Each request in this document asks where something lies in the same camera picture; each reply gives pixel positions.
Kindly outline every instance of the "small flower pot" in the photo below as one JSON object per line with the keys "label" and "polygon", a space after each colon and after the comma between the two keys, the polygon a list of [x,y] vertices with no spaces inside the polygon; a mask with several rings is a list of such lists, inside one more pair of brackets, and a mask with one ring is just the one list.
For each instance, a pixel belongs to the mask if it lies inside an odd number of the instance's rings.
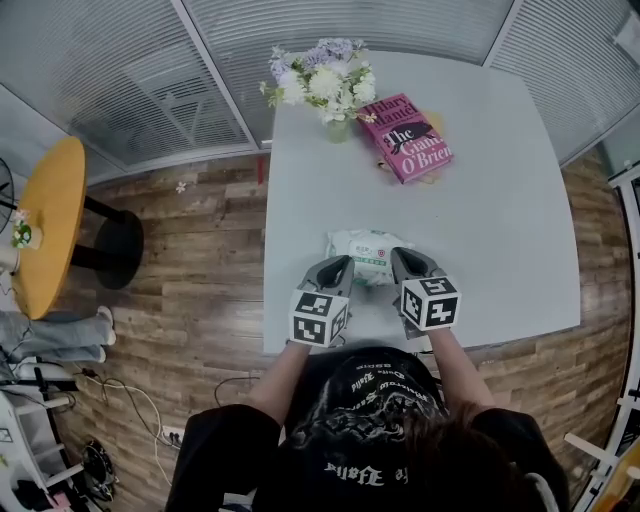
{"label": "small flower pot", "polygon": [[350,133],[350,119],[344,121],[329,121],[327,123],[327,136],[329,142],[333,144],[342,144],[349,138]]}
{"label": "small flower pot", "polygon": [[42,230],[35,226],[31,226],[31,240],[25,244],[29,249],[39,249],[42,243]]}
{"label": "small flower pot", "polygon": [[0,269],[14,273],[20,267],[20,251],[10,245],[0,245]]}

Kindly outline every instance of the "book cover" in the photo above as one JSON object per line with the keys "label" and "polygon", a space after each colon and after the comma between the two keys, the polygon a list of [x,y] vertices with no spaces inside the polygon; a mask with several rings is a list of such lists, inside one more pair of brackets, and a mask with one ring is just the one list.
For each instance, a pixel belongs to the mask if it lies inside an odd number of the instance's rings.
{"label": "book cover", "polygon": [[373,123],[360,120],[401,183],[451,161],[453,153],[427,118],[404,94],[365,105]]}

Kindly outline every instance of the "person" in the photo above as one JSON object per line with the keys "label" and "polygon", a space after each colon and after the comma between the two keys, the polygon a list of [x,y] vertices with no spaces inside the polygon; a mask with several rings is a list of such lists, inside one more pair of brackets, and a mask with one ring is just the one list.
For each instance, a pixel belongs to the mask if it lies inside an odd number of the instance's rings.
{"label": "person", "polygon": [[568,511],[535,420],[496,406],[449,329],[428,335],[444,400],[400,350],[289,343],[244,403],[189,419],[165,510],[257,488],[254,511]]}
{"label": "person", "polygon": [[0,357],[4,365],[32,356],[47,361],[106,360],[102,346],[116,342],[109,308],[100,306],[96,315],[81,320],[57,318],[61,315],[54,313],[47,320],[30,320],[19,312],[0,311]]}

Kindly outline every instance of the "wooden floor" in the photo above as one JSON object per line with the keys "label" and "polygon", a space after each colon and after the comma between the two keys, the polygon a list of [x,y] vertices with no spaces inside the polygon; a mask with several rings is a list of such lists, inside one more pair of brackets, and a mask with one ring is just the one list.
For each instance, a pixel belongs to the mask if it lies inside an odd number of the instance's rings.
{"label": "wooden floor", "polygon": [[[261,354],[267,184],[257,183],[256,166],[255,158],[197,163],[92,191],[142,219],[144,262],[121,292],[102,290],[90,272],[74,270],[57,307],[84,313],[97,304],[112,308],[118,342],[108,348],[105,364],[83,366],[148,392],[166,425],[183,426],[189,415],[215,407],[213,389],[223,379],[258,376],[269,365]],[[620,206],[597,158],[571,164],[563,176],[578,242],[581,325],[470,354],[502,405],[538,420],[575,498],[593,460],[562,437],[571,431],[600,446],[605,441],[625,371],[631,284]],[[175,190],[179,181],[186,183],[182,194]],[[90,241],[97,222],[87,215],[84,238]],[[434,368],[430,357],[425,363]],[[126,394],[109,390],[106,405],[99,386],[78,380],[77,406],[57,416],[72,461],[85,442],[98,439],[120,479],[111,510],[162,510],[169,486]],[[247,381],[225,384],[220,401],[236,400],[247,389]],[[155,426],[148,403],[136,401]],[[176,455],[159,446],[169,478]]]}

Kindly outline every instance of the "window blind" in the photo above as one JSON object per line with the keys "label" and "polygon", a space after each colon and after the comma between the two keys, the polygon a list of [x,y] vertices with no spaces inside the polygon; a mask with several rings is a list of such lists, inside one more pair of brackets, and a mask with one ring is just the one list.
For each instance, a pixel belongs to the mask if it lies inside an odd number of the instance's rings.
{"label": "window blind", "polygon": [[124,166],[247,142],[169,1],[3,0],[0,48],[0,82]]}
{"label": "window blind", "polygon": [[277,44],[302,51],[323,37],[362,38],[373,50],[482,64],[512,0],[184,0],[257,140],[273,110],[258,91]]}
{"label": "window blind", "polygon": [[637,67],[613,43],[626,0],[525,0],[492,67],[520,75],[560,162],[640,102]]}

